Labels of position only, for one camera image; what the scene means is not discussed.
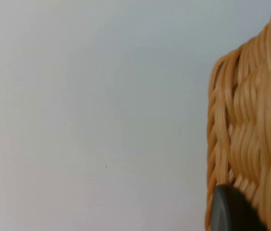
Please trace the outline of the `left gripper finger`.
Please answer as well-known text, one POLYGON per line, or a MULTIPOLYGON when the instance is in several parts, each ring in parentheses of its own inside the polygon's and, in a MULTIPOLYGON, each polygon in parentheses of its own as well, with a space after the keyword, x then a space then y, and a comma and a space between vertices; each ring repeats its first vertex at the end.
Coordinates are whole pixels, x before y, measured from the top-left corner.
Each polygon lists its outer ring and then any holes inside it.
POLYGON ((209 221, 212 231, 267 230, 245 196, 225 184, 215 188, 209 221))

